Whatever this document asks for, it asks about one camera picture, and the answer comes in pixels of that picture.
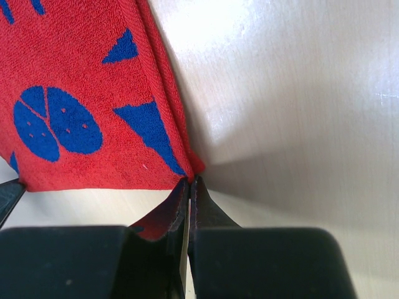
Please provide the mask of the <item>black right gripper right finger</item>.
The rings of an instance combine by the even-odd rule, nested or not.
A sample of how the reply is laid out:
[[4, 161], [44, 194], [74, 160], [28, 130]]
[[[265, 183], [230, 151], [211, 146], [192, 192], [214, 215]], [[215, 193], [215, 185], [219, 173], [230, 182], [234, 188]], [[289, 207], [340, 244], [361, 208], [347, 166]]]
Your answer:
[[332, 234], [314, 227], [243, 228], [191, 185], [188, 256], [198, 298], [355, 298]]

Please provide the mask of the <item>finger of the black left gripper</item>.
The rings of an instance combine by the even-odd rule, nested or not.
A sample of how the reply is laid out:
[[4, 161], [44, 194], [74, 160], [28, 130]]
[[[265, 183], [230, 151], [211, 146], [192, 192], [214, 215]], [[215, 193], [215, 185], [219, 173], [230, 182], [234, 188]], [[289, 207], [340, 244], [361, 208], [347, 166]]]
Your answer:
[[25, 191], [25, 185], [18, 179], [0, 184], [0, 227], [4, 226]]

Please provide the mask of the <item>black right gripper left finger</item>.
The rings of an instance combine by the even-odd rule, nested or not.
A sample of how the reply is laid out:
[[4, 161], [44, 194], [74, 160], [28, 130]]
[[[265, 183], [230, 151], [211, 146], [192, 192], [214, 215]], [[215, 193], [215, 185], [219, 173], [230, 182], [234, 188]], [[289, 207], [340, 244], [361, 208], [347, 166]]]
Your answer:
[[131, 226], [1, 230], [2, 298], [184, 298], [190, 186]]

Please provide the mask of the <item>red and blue cloth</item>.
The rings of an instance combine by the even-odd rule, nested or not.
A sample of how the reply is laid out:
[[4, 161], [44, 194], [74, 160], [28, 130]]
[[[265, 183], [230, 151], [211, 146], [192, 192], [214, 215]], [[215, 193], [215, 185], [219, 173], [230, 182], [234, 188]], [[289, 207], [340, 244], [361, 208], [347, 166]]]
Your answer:
[[147, 1], [1, 2], [1, 156], [30, 192], [204, 170]]

